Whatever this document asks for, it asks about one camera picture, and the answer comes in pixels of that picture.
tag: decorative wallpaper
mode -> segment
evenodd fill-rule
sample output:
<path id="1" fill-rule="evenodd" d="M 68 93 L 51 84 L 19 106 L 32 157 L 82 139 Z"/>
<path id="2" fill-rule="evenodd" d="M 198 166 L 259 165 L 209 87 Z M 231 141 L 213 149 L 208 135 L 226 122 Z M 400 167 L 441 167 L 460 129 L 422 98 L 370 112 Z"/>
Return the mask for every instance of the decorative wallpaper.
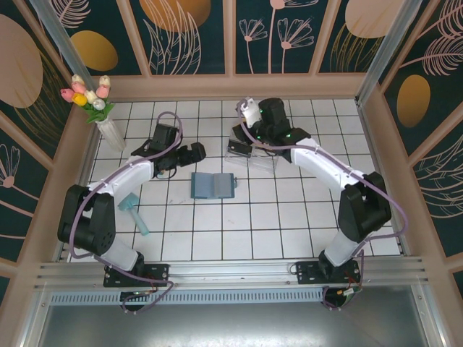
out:
<path id="1" fill-rule="evenodd" d="M 50 0 L 50 4 L 91 75 L 141 74 L 115 0 Z"/>
<path id="2" fill-rule="evenodd" d="M 342 0 L 319 72 L 366 72 L 403 0 Z"/>
<path id="3" fill-rule="evenodd" d="M 130 0 L 151 74 L 224 74 L 222 0 Z"/>
<path id="4" fill-rule="evenodd" d="M 0 258 L 17 261 L 48 171 L 0 130 Z"/>
<path id="5" fill-rule="evenodd" d="M 72 105 L 67 83 L 12 1 L 0 2 L 0 113 L 54 157 Z"/>
<path id="6" fill-rule="evenodd" d="M 413 169 L 444 253 L 463 252 L 463 121 Z"/>
<path id="7" fill-rule="evenodd" d="M 462 1 L 441 1 L 384 93 L 409 155 L 463 101 L 462 34 Z"/>
<path id="8" fill-rule="evenodd" d="M 392 68 L 392 65 L 394 64 L 394 62 L 396 61 L 396 57 L 397 55 L 399 54 L 399 52 L 403 49 L 403 47 L 405 46 L 405 43 L 408 41 L 408 37 L 410 36 L 410 34 L 412 33 L 412 31 L 414 30 L 415 28 L 415 25 L 417 24 L 418 20 L 421 18 L 422 16 L 422 13 L 425 11 L 426 7 L 429 5 L 429 1 L 430 0 L 422 0 L 421 2 L 421 5 L 420 5 L 420 8 L 418 9 L 418 12 L 417 14 L 415 15 L 413 21 L 412 21 L 412 24 L 408 27 L 408 30 L 407 32 L 405 33 L 404 37 L 402 38 L 402 40 L 400 41 L 399 45 L 397 46 L 394 54 L 392 55 L 391 59 L 389 60 L 389 63 L 386 65 L 386 68 L 384 68 L 384 71 L 383 73 L 381 74 L 381 76 L 379 77 L 379 83 L 382 84 L 384 79 L 386 78 L 386 76 L 388 75 L 389 73 L 389 70 L 391 70 Z"/>
<path id="9" fill-rule="evenodd" d="M 237 0 L 236 73 L 307 73 L 327 3 Z"/>
<path id="10" fill-rule="evenodd" d="M 5 297 L 5 294 L 7 293 L 9 285 L 9 278 L 0 276 L 0 307 L 1 303 L 3 302 L 3 298 Z"/>

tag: artificial tulip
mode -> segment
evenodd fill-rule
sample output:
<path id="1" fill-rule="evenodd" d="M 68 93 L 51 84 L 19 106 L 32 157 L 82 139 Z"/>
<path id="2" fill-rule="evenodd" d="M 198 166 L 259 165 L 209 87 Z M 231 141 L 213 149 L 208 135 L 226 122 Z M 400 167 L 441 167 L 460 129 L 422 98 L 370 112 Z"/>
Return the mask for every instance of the artificial tulip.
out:
<path id="1" fill-rule="evenodd" d="M 98 89 L 96 90 L 96 95 L 102 99 L 107 98 L 109 95 L 109 87 L 105 85 L 100 85 L 100 87 L 98 87 Z"/>
<path id="2" fill-rule="evenodd" d="M 99 111 L 103 110 L 104 107 L 106 106 L 104 101 L 99 98 L 96 98 L 96 100 L 94 100 L 92 104 L 95 110 L 99 110 Z"/>
<path id="3" fill-rule="evenodd" d="M 74 90 L 72 89 L 61 89 L 61 97 L 65 99 L 68 103 L 72 102 L 72 96 L 74 95 Z"/>
<path id="4" fill-rule="evenodd" d="M 84 95 L 87 98 L 88 103 L 93 103 L 93 101 L 98 99 L 98 96 L 96 96 L 93 90 L 86 90 Z"/>
<path id="5" fill-rule="evenodd" d="M 104 75 L 100 77 L 99 85 L 104 85 L 105 87 L 111 87 L 111 81 L 109 77 Z"/>
<path id="6" fill-rule="evenodd" d="M 72 81 L 73 82 L 79 82 L 81 85 L 85 86 L 84 80 L 78 74 L 75 74 L 74 76 L 72 76 Z"/>
<path id="7" fill-rule="evenodd" d="M 76 93 L 84 94 L 86 91 L 85 86 L 79 82 L 73 82 L 71 86 Z"/>
<path id="8" fill-rule="evenodd" d="M 72 96 L 72 101 L 74 101 L 74 103 L 76 103 L 79 106 L 85 106 L 85 104 L 87 103 L 87 98 L 83 94 L 75 93 Z"/>

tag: open book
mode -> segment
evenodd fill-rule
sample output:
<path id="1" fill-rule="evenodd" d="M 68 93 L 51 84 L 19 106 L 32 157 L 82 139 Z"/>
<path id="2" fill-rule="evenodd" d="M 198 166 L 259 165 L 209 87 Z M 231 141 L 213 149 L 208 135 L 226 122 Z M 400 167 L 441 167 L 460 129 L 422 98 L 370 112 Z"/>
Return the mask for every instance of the open book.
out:
<path id="1" fill-rule="evenodd" d="M 232 173 L 194 172 L 191 175 L 193 199 L 229 199 L 234 197 L 234 189 Z"/>

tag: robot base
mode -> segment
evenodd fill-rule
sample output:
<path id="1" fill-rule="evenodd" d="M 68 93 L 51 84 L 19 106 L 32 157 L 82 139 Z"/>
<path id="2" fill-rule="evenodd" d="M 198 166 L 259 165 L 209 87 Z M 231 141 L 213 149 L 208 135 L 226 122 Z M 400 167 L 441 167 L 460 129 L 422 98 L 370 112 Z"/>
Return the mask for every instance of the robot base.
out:
<path id="1" fill-rule="evenodd" d="M 320 269 L 319 261 L 297 262 L 296 264 L 297 282 L 299 284 L 348 284 L 349 276 L 360 282 L 359 265 L 355 260 L 349 260 L 340 267 L 335 267 L 335 271 L 329 278 Z"/>
<path id="2" fill-rule="evenodd" d="M 130 287 L 149 287 L 148 282 L 134 280 L 126 277 L 108 266 L 104 268 L 103 287 L 105 288 L 130 288 Z M 151 280 L 168 280 L 169 279 L 169 264 L 144 264 L 143 274 L 141 277 Z M 156 283 L 157 287 L 165 287 L 166 283 Z"/>

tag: flower vase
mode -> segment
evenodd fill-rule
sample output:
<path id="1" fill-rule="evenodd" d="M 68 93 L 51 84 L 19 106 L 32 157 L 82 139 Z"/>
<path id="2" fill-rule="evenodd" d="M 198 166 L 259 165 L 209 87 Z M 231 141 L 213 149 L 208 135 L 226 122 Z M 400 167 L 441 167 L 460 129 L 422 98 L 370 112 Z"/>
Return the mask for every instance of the flower vase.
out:
<path id="1" fill-rule="evenodd" d="M 96 125 L 111 149 L 117 152 L 125 149 L 124 138 L 112 119 L 106 118 L 104 121 L 96 121 Z"/>

